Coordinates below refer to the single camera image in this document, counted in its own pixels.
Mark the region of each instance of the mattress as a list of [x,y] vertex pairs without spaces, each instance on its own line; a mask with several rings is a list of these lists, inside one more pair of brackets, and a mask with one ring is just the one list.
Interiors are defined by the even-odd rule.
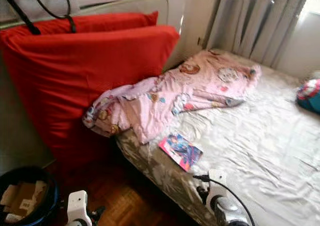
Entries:
[[[231,55],[244,65],[253,62]],[[161,135],[140,145],[132,130],[117,137],[124,156],[201,225],[215,218],[192,175],[224,170],[226,184],[247,205],[256,225],[320,225],[320,116],[295,103],[299,81],[262,66],[260,82],[234,108],[178,115]],[[172,132],[203,151],[184,172],[159,147]]]

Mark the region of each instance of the cartoon print blanket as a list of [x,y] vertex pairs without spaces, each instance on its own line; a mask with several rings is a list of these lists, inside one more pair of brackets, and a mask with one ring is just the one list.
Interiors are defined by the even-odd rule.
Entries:
[[147,143],[181,112],[242,103],[260,75],[259,65],[249,68],[227,54],[201,51],[158,77],[105,91],[82,121],[106,137],[132,128]]

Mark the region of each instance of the black bag strap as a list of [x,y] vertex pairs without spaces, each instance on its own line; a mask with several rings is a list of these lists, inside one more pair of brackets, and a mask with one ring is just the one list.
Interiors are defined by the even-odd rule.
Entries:
[[[19,14],[21,19],[26,23],[27,27],[31,31],[33,35],[40,35],[41,32],[40,30],[33,25],[33,23],[29,20],[29,18],[26,16],[26,14],[21,10],[21,8],[17,5],[15,0],[7,0],[9,4],[15,9],[15,11]],[[70,22],[70,29],[72,33],[76,33],[76,25],[75,22],[73,21],[72,17],[70,16],[71,13],[71,5],[70,5],[70,0],[66,0],[67,3],[67,13],[66,15],[60,17],[57,16],[56,14],[52,13],[43,3],[41,0],[36,0],[40,6],[52,17],[56,19],[67,19]]]
[[40,35],[41,34],[40,30],[33,25],[33,23],[29,20],[29,18],[26,16],[26,14],[21,10],[21,8],[15,2],[15,0],[7,0],[7,1],[12,6],[12,8],[19,14],[19,16],[24,21],[26,26],[29,28],[31,33],[33,35]]

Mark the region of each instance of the magazine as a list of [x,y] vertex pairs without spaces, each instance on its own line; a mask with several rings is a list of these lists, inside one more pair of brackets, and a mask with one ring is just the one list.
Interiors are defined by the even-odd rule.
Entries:
[[203,153],[180,134],[170,134],[159,143],[159,147],[185,171],[188,171]]

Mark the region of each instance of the wall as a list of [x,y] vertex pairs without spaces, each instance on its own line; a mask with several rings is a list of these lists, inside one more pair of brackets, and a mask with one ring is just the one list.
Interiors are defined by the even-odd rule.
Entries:
[[301,79],[320,70],[320,14],[307,12],[298,21],[276,68]]
[[45,166],[52,160],[0,61],[0,175],[24,165]]

